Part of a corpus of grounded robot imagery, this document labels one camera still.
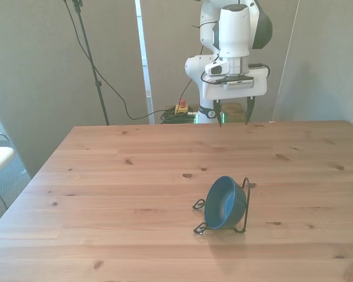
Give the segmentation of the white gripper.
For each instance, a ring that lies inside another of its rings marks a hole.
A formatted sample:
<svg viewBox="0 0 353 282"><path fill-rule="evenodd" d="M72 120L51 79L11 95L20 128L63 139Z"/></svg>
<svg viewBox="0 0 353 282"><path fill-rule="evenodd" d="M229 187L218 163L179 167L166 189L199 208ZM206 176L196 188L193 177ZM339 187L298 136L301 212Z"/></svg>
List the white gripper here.
<svg viewBox="0 0 353 282"><path fill-rule="evenodd" d="M206 82L202 83L202 98L214 100L214 112L220 126L222 126L222 103L220 100L247 97L247 109L245 112L245 124L247 125L254 110L254 97L266 94L268 77L268 68L266 66L251 68L247 76L252 77L252 79L235 80L217 85Z"/></svg>

